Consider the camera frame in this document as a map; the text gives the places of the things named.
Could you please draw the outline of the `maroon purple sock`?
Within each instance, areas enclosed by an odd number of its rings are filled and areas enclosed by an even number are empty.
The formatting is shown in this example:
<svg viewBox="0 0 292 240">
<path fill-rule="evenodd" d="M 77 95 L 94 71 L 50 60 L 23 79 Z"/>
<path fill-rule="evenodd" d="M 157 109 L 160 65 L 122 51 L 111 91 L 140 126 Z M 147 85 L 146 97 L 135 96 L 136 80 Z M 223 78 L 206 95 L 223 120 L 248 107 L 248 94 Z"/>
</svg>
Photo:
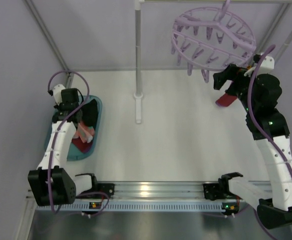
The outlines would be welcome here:
<svg viewBox="0 0 292 240">
<path fill-rule="evenodd" d="M 88 153 L 93 146 L 93 141 L 91 142 L 82 142 L 80 138 L 73 138 L 72 144 L 82 153 Z"/>
<path fill-rule="evenodd" d="M 230 106 L 234 101 L 237 100 L 236 96 L 229 95 L 225 93 L 222 95 L 219 99 L 215 101 L 215 104 L 219 107 L 228 107 Z"/>
</svg>

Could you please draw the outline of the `pink patterned sock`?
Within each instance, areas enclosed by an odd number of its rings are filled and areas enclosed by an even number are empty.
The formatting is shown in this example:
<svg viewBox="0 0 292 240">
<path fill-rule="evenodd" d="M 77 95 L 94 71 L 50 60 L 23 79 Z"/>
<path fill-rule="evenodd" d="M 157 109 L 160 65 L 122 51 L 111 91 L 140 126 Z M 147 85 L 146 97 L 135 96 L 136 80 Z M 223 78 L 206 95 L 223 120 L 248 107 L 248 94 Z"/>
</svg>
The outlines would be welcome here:
<svg viewBox="0 0 292 240">
<path fill-rule="evenodd" d="M 95 129 L 92 126 L 86 126 L 83 122 L 80 122 L 73 139 L 80 139 L 83 143 L 90 143 L 93 141 L 94 135 Z"/>
</svg>

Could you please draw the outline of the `lilac round clip hanger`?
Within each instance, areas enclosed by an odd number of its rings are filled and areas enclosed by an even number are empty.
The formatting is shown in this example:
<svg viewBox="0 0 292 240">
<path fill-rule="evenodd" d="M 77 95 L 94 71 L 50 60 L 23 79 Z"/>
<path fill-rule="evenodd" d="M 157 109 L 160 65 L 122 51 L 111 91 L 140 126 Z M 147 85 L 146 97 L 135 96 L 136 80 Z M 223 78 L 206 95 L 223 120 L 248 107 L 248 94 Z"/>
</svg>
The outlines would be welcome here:
<svg viewBox="0 0 292 240">
<path fill-rule="evenodd" d="M 226 0 L 221 7 L 193 8 L 174 20 L 171 53 L 177 66 L 186 62 L 189 76 L 198 68 L 207 83 L 210 72 L 221 72 L 229 64 L 243 66 L 255 52 L 253 31 L 229 5 Z"/>
</svg>

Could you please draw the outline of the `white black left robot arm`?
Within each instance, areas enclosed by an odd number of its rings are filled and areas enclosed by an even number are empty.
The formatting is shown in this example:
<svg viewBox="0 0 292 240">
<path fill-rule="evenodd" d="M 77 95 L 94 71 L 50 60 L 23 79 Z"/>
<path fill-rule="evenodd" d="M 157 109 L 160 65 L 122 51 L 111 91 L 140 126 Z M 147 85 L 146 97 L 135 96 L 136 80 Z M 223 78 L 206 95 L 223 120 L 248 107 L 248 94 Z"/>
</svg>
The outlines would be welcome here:
<svg viewBox="0 0 292 240">
<path fill-rule="evenodd" d="M 96 190 L 94 174 L 71 177 L 65 165 L 73 149 L 80 154 L 89 153 L 98 132 L 101 105 L 97 99 L 62 84 L 49 94 L 56 102 L 50 139 L 37 169 L 28 174 L 34 198 L 41 207 L 72 204 L 80 194 Z"/>
</svg>

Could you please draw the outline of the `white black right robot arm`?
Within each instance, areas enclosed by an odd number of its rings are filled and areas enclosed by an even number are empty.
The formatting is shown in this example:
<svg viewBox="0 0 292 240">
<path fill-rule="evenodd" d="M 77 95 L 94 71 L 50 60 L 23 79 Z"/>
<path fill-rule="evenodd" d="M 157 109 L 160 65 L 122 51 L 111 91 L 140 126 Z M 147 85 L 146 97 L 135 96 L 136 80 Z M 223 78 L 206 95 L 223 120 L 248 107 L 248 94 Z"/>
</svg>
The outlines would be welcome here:
<svg viewBox="0 0 292 240">
<path fill-rule="evenodd" d="M 252 68 L 230 64 L 213 75 L 215 90 L 226 81 L 230 87 L 217 101 L 228 106 L 239 100 L 246 110 L 246 126 L 264 159 L 271 192 L 250 183 L 238 172 L 223 174 L 217 183 L 204 184 L 207 200 L 237 198 L 254 208 L 258 220 L 268 230 L 292 225 L 292 154 L 285 117 L 276 109 L 282 89 L 271 74 L 272 64 Z"/>
</svg>

